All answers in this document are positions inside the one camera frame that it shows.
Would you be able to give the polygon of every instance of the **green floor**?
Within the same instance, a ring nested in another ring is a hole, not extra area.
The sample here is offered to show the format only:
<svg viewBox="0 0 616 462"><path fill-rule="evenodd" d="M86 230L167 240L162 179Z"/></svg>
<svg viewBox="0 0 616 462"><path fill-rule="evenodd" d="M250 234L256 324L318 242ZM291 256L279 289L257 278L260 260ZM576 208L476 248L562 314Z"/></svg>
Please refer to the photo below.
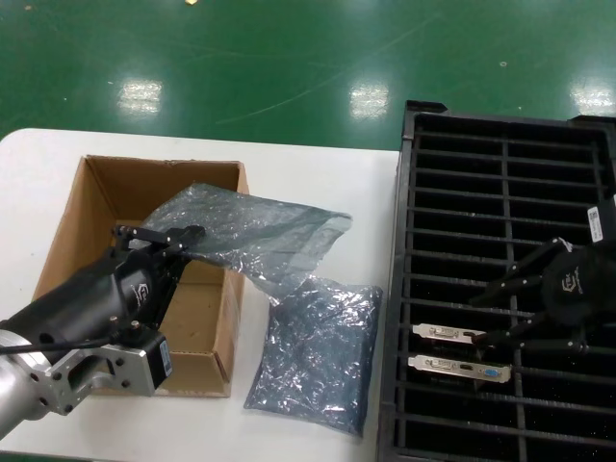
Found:
<svg viewBox="0 0 616 462"><path fill-rule="evenodd" d="M614 31L614 0L0 0L0 138L398 149L406 99L616 115Z"/></svg>

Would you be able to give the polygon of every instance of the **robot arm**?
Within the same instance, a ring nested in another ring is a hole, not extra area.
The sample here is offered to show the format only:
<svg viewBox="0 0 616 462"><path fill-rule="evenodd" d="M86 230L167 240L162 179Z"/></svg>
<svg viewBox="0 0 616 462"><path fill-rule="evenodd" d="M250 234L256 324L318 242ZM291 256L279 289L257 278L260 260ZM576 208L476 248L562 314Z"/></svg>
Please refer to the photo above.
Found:
<svg viewBox="0 0 616 462"><path fill-rule="evenodd" d="M0 438L23 420L69 414L93 390L151 396L171 374L158 331L200 226L117 226L115 246L0 322ZM130 241L149 242L129 248Z"/></svg>

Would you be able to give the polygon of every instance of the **metal bracket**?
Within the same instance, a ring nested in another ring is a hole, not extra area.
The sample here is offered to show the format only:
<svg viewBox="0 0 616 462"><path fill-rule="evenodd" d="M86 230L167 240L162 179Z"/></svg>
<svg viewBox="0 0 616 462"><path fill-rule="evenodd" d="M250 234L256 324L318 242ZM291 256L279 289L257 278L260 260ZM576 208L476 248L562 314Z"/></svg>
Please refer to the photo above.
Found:
<svg viewBox="0 0 616 462"><path fill-rule="evenodd" d="M415 324L413 325L413 333L423 339L444 340L470 345L473 344L474 336L485 334L482 330L461 329L436 324Z"/></svg>
<svg viewBox="0 0 616 462"><path fill-rule="evenodd" d="M508 366L489 366L437 358L435 356L425 356L423 354L409 357L408 365L418 371L443 373L457 377L484 380L486 382L505 383L511 378L511 368Z"/></svg>
<svg viewBox="0 0 616 462"><path fill-rule="evenodd" d="M12 332L0 330L4 346L24 345ZM145 351L117 345L73 349L53 366L41 353L9 357L32 378L32 386L46 411L69 414L93 390L112 388L151 397L156 389Z"/></svg>

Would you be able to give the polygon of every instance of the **crumpled plastic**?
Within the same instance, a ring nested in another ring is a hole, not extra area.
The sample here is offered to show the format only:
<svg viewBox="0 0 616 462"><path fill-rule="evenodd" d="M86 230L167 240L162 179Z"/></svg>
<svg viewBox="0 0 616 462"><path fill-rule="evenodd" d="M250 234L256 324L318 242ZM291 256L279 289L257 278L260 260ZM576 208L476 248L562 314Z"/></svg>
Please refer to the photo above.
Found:
<svg viewBox="0 0 616 462"><path fill-rule="evenodd" d="M280 300L298 288L350 227L347 214L193 184L141 225L154 231L189 225L206 237L187 255L245 274Z"/></svg>
<svg viewBox="0 0 616 462"><path fill-rule="evenodd" d="M383 291L310 276L269 308L263 358L245 401L362 435Z"/></svg>

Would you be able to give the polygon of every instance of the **white label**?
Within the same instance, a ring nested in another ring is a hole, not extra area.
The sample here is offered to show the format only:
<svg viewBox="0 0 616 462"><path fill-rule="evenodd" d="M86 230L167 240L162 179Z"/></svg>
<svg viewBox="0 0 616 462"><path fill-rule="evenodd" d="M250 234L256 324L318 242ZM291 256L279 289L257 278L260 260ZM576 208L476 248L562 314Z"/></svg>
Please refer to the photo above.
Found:
<svg viewBox="0 0 616 462"><path fill-rule="evenodd" d="M603 231L601 229L599 209L597 207L588 209L588 223L590 224L590 235L593 238L593 243L601 241L603 239Z"/></svg>
<svg viewBox="0 0 616 462"><path fill-rule="evenodd" d="M169 377L169 374L173 372L173 366L171 366L171 356L169 356L169 346L167 345L167 340L161 343L161 357L163 358L165 374Z"/></svg>

